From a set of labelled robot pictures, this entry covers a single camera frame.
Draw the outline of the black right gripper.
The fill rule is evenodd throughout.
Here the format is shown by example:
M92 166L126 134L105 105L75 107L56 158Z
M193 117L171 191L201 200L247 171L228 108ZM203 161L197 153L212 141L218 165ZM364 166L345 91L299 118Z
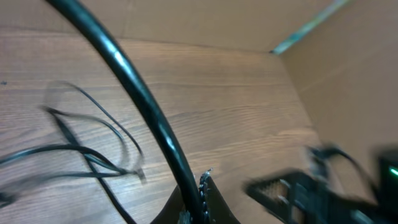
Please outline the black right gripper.
M244 192L282 223L397 223L381 207L349 200L298 170L281 170L244 183Z

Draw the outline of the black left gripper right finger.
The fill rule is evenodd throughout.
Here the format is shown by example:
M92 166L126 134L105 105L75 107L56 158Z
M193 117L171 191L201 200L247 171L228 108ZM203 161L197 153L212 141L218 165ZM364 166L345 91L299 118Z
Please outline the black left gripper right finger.
M199 193L205 224L240 224L233 215L210 175L205 171L200 177Z

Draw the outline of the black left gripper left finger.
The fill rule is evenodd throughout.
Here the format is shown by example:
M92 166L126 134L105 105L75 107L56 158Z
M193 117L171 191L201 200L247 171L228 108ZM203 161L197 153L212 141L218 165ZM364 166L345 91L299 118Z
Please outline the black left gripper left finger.
M151 224L190 224L190 212L185 203L179 186L176 186L160 213Z

